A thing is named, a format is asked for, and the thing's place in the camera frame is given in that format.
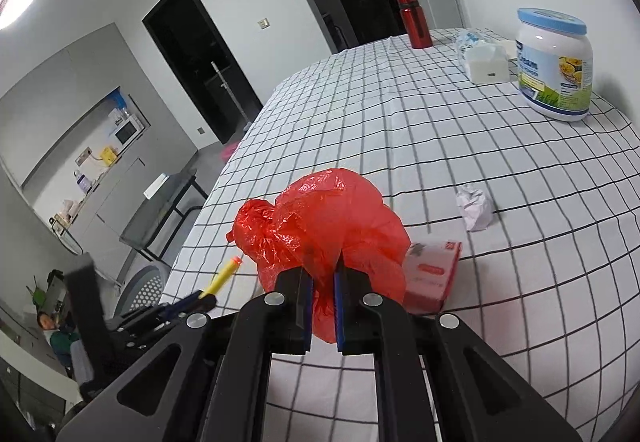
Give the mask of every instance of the jar label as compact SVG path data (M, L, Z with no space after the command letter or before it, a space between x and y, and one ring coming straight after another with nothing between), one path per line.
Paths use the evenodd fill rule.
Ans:
M555 56L523 45L518 48L521 93L539 106L567 115L587 113L591 101L593 61Z

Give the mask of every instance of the wall outlet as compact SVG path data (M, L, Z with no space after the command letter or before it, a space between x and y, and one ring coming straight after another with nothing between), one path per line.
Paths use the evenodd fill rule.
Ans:
M76 158L76 164L80 167L85 160L87 160L92 154L91 148L85 148L85 150Z

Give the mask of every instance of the red plastic bag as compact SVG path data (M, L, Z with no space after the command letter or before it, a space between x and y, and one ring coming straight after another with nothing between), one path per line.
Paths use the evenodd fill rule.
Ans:
M248 200L226 236L258 266L266 292L282 270L303 266L314 279L313 332L335 343L334 269L369 275L375 292L402 303L402 261L411 244L400 218L376 187L353 171L327 169L302 177L276 198Z

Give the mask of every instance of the person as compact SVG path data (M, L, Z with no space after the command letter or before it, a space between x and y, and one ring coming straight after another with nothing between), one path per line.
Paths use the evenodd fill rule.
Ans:
M56 355L60 363L65 368L72 368L71 345L73 342L79 341L80 336L76 332L66 331L64 327L62 329L59 328L58 323L46 312L38 312L36 320L44 332L47 343L49 343L53 349L53 353Z

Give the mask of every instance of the silver bolt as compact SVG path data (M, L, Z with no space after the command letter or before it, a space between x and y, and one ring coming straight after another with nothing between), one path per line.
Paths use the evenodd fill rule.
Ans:
M189 328L202 328L206 324L207 317L200 312L191 314L189 317L187 317L187 326Z
M281 294L280 292L269 292L264 297L264 302L267 305L272 305L272 306L282 305L284 303L284 295Z
M444 314L444 316L440 316L440 324L445 328L453 330L454 328L458 328L460 320L453 314Z
M362 302L368 307L379 307L382 305L382 296L375 292L370 292L364 295Z

